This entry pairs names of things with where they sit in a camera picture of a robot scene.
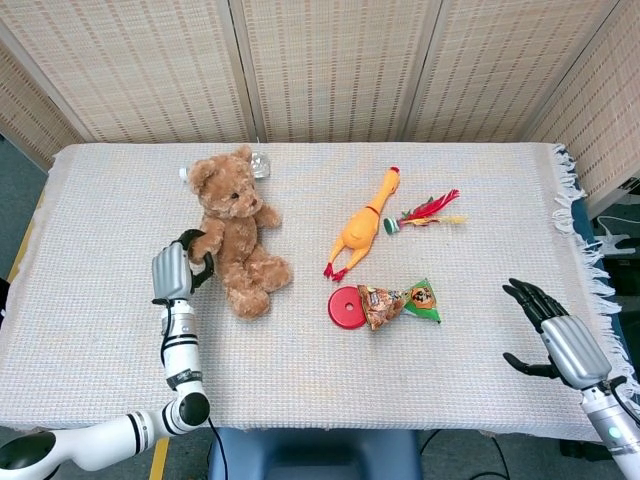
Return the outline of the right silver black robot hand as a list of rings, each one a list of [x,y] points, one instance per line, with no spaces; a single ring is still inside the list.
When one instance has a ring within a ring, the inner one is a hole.
[[[528,376],[560,379],[582,391],[605,382],[612,366],[603,350],[577,316],[573,316],[540,287],[515,278],[503,290],[516,300],[547,350],[547,364],[530,364],[505,352],[504,360]]]

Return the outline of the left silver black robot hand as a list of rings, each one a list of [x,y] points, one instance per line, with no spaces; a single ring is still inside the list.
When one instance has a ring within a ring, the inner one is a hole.
[[[204,268],[194,274],[188,256],[191,244],[204,235],[198,229],[184,231],[177,240],[165,247],[152,260],[152,283],[155,305],[168,305],[178,300],[187,301],[196,289],[214,274],[214,260],[207,252]]]

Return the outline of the brown teddy bear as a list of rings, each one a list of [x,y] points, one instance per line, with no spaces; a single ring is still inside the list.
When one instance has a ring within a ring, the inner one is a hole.
[[[203,235],[189,247],[189,258],[201,264],[210,254],[233,312],[245,320],[265,315],[270,295],[293,280],[289,263],[269,253],[259,241],[261,228],[277,228],[282,217],[257,191],[251,168],[252,149],[196,161],[187,182],[203,208]]]

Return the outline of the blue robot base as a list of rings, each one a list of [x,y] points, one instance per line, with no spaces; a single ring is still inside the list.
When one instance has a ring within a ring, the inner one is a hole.
[[[220,428],[207,480],[422,480],[417,434],[398,429]]]

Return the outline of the yellow rubber chicken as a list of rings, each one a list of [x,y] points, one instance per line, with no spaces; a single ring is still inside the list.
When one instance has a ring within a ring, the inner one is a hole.
[[[400,170],[397,166],[391,166],[385,173],[383,182],[373,199],[352,215],[342,229],[333,245],[323,271],[323,275],[326,278],[334,282],[340,282],[349,271],[368,255],[378,234],[380,217],[384,206],[389,197],[397,190],[399,183]],[[333,262],[345,248],[351,250],[351,256],[344,268],[335,271]]]

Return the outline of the white metal stand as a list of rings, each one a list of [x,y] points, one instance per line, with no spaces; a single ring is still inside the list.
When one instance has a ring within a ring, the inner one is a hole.
[[[604,231],[604,234],[595,235],[594,240],[599,246],[599,252],[604,257],[640,254],[640,236],[632,237],[629,234],[614,234],[604,224],[605,220],[640,226],[640,220],[630,220],[610,215],[597,216],[595,221]]]

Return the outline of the clear plastic bottle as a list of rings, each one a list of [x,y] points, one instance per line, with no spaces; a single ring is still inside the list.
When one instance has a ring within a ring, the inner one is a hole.
[[[250,167],[252,174],[255,179],[262,180],[266,179],[270,176],[271,173],[271,164],[268,156],[263,154],[262,152],[254,152],[251,155]],[[181,181],[186,184],[188,182],[190,168],[189,167],[180,167],[179,168],[179,178]]]

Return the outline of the green orange snack bag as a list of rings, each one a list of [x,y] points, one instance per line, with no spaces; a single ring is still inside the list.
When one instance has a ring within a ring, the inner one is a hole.
[[[379,330],[401,315],[441,323],[437,299],[431,283],[424,278],[404,290],[357,285],[365,321],[372,331]]]

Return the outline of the white woven tablecloth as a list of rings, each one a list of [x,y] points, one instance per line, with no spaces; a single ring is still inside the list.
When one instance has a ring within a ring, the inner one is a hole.
[[[544,363],[546,349],[514,299],[511,278],[541,287],[581,317],[617,375],[631,374],[611,327],[616,306],[596,256],[570,222],[582,196],[573,162],[544,143],[261,145],[270,176],[258,184],[282,215],[262,234],[294,279],[270,311],[247,322],[212,279],[193,296],[203,383],[219,426],[478,429],[593,440],[580,395],[523,375],[503,358]],[[26,430],[52,405],[70,417],[105,400],[122,413],[137,394],[167,391],[152,304],[153,256],[200,224],[179,168],[222,144],[82,144],[55,158],[0,328],[0,426]],[[404,289],[427,278],[441,323],[402,316],[379,330],[345,330],[327,311],[323,275],[348,218],[391,166],[397,216],[455,188],[462,225],[379,234],[348,285]]]

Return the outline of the red plastic disc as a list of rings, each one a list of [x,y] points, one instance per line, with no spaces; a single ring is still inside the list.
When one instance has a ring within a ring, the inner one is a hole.
[[[344,286],[335,290],[329,297],[327,310],[330,319],[346,330],[358,329],[367,323],[356,286]]]

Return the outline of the red feather shuttlecock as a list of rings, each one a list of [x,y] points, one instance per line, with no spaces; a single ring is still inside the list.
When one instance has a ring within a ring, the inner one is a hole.
[[[451,189],[438,198],[430,197],[428,201],[407,212],[403,212],[397,218],[384,218],[384,230],[388,235],[393,235],[407,226],[426,227],[431,224],[463,224],[466,222],[464,216],[442,215],[442,211],[459,196],[460,191],[458,189]]]

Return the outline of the beige woven folding screen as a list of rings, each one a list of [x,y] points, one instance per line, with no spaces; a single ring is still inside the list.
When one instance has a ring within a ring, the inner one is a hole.
[[[640,186],[640,0],[0,0],[52,154],[79,142],[558,142]]]

